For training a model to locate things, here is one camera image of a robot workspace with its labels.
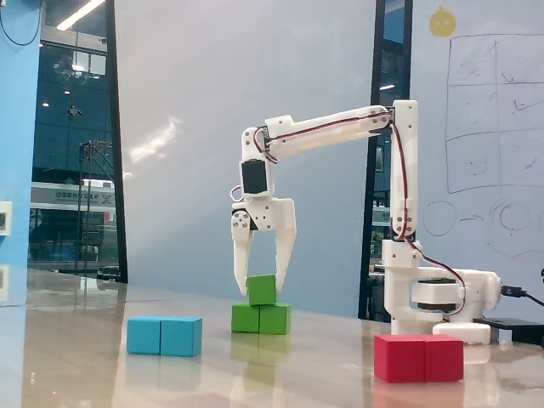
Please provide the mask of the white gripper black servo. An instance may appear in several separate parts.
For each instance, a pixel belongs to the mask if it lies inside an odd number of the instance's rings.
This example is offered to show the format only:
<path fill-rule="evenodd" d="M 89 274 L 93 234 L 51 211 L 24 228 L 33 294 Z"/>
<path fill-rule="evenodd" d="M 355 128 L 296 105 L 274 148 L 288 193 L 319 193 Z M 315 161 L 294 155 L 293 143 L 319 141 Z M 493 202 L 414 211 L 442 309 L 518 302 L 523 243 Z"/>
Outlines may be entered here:
<path fill-rule="evenodd" d="M 280 293 L 297 236 L 294 201 L 289 198 L 261 198 L 235 203 L 232 207 L 234 276 L 241 294 L 247 294 L 247 269 L 254 230 L 276 231 L 275 288 Z"/>

